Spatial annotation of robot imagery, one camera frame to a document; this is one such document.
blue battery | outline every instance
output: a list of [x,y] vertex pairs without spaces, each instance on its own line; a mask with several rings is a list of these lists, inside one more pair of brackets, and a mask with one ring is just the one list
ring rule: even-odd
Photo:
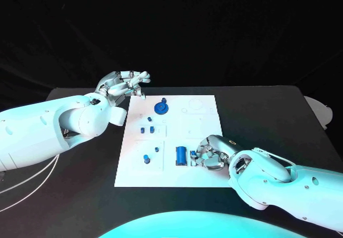
[[188,165],[187,151],[188,149],[185,146],[177,148],[177,165]]

small blue piece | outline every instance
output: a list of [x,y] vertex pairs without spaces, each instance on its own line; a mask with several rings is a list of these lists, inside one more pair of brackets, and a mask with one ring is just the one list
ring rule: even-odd
[[188,165],[185,146],[177,148],[177,165]]
[[151,163],[151,158],[149,155],[145,155],[145,163],[149,164]]
[[164,98],[162,102],[158,103],[155,106],[155,111],[159,115],[166,114],[169,111],[169,106],[168,106],[166,102],[168,102],[168,100],[166,100],[166,98]]

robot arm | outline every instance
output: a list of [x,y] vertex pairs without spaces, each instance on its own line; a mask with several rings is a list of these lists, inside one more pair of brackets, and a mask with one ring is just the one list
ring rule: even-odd
[[259,148],[243,150],[220,135],[211,135],[191,154],[213,171],[230,165],[230,185],[250,206],[264,210],[276,205],[300,220],[343,232],[342,173],[296,165]]
[[109,123],[125,124],[117,107],[126,96],[146,99],[139,86],[148,72],[113,72],[96,92],[11,109],[0,113],[0,171],[34,165],[100,136]]

robotic hand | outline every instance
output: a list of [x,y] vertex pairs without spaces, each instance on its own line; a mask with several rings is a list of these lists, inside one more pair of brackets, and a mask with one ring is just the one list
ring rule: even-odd
[[123,126],[128,111],[117,107],[126,96],[146,95],[140,82],[151,75],[110,73],[96,92],[14,108],[0,113],[0,171],[34,165],[100,136],[109,122]]
[[201,142],[191,159],[211,171],[230,165],[230,185],[250,206],[264,210],[276,205],[300,220],[343,232],[342,173],[296,165],[259,148],[244,150],[220,135]]

blue object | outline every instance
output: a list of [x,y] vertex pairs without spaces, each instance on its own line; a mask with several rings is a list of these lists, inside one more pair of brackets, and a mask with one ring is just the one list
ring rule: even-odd
[[164,98],[164,101],[161,103],[158,103],[155,106],[155,110],[159,115],[166,114],[169,111],[169,106],[168,106],[166,102],[168,102],[168,100],[166,100],[166,98]]
[[187,160],[187,147],[179,146],[177,148],[177,165],[188,165],[188,160]]
[[149,164],[151,163],[151,158],[149,155],[145,155],[145,163]]
[[[201,224],[201,229],[189,227]],[[100,238],[136,237],[181,238],[305,238],[295,232],[259,220],[230,214],[201,211],[165,212],[126,223]]]

